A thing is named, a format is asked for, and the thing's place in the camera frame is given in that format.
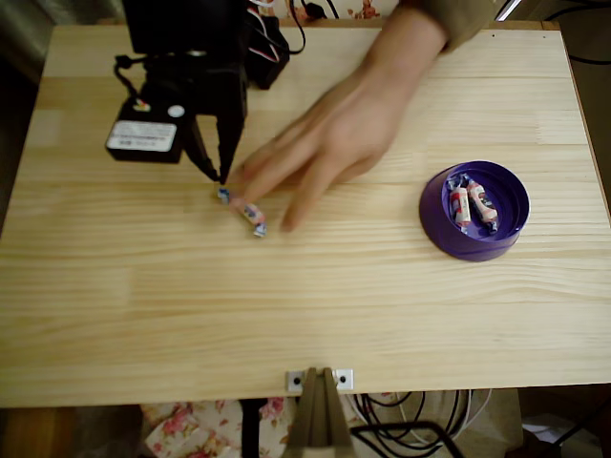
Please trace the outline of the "person's bare hand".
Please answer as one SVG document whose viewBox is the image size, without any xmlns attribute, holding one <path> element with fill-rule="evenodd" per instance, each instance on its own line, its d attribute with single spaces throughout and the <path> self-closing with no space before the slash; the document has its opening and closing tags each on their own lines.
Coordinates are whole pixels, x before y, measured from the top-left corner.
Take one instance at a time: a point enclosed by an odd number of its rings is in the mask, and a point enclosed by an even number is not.
<svg viewBox="0 0 611 458">
<path fill-rule="evenodd" d="M 242 208 L 295 181 L 283 220 L 285 230 L 295 229 L 332 185 L 380 161 L 446 42 L 429 15 L 397 6 L 359 66 L 234 170 L 232 204 Z"/>
</svg>

